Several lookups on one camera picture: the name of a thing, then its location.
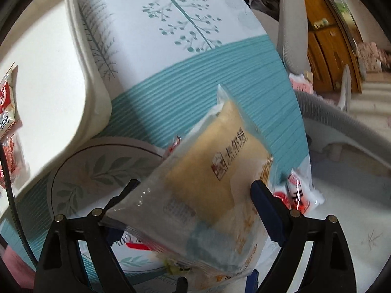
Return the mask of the orange bread clear pack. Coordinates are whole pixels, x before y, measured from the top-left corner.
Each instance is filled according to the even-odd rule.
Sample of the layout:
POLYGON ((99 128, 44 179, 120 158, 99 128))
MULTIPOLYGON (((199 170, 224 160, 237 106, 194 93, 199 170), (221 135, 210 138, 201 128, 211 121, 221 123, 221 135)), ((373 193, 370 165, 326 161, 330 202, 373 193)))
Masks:
POLYGON ((218 87, 216 104, 103 223, 138 237, 191 291, 222 289, 261 256, 268 235, 250 187, 273 169, 261 131, 218 87))

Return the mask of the red white hawthorn snack bag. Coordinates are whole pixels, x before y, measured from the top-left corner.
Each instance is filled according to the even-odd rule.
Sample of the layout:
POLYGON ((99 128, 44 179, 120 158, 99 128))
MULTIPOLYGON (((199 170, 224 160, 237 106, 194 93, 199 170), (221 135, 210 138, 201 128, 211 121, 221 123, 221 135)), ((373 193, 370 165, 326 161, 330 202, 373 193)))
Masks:
POLYGON ((325 202, 321 192, 297 169, 292 169, 287 178, 274 187, 273 195, 289 210, 297 210, 301 214, 308 214, 325 202))

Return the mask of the red white wafer pack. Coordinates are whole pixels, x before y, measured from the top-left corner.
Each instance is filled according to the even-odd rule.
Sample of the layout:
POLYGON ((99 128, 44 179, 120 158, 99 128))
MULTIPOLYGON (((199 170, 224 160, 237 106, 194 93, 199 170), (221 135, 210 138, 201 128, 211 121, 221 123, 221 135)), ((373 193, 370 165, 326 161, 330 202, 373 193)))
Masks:
POLYGON ((1 80, 1 140, 19 121, 15 99, 15 70, 18 65, 13 62, 1 80))

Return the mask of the white plastic storage bin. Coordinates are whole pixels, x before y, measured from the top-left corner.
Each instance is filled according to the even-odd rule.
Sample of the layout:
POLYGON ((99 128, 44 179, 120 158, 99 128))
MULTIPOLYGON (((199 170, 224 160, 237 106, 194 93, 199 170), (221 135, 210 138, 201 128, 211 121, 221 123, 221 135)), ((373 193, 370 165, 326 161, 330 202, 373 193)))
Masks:
POLYGON ((16 199, 110 118, 111 99, 86 62, 68 4, 32 0, 1 45, 1 72, 15 70, 16 133, 27 166, 13 183, 16 199))

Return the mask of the wooden desk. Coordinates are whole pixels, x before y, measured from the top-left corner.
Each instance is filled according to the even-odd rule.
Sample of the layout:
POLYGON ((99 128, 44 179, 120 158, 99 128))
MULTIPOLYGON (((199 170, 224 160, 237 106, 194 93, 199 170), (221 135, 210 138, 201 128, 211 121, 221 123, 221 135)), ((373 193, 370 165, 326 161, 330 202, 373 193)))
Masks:
MULTIPOLYGON (((261 0, 270 10, 260 14, 261 23, 273 42, 278 31, 279 0, 261 0)), ((308 26, 308 51, 314 88, 319 93, 337 92, 341 89, 343 68, 351 72, 352 92, 362 92, 357 49, 352 34, 337 7, 331 0, 304 0, 308 26)))

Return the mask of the grey office chair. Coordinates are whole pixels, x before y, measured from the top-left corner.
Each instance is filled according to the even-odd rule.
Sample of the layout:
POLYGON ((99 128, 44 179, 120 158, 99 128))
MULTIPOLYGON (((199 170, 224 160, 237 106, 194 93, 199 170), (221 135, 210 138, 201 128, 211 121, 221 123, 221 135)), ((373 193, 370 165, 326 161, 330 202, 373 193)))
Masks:
POLYGON ((390 140, 376 133, 365 123, 351 116, 352 74, 348 63, 341 62, 337 78, 340 89, 325 93, 317 88, 321 79, 314 62, 314 53, 308 46, 305 0, 280 0, 279 19, 258 12, 257 18, 270 34, 276 35, 276 48, 288 73, 314 74, 312 93, 296 91, 304 120, 310 149, 339 156, 347 144, 365 152, 385 166, 390 166, 390 140))

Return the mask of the teal white patterned tablecloth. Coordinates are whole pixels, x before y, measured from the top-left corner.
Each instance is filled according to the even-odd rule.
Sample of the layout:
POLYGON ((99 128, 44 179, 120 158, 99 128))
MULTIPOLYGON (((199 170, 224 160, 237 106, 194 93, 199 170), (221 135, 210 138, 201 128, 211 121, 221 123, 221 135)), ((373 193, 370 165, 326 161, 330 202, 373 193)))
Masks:
MULTIPOLYGON (((12 26, 32 0, 6 0, 12 26)), ((86 62, 111 99, 107 125, 61 158, 21 199, 1 191, 1 236, 36 271, 54 218, 87 216, 141 183, 175 135, 182 139, 223 87, 261 131, 273 157, 269 187, 307 170, 304 123, 285 67, 243 0, 68 0, 86 62)), ((135 292, 169 292, 187 281, 138 237, 122 230, 111 246, 135 292)), ((93 292, 104 292, 85 241, 93 292)))

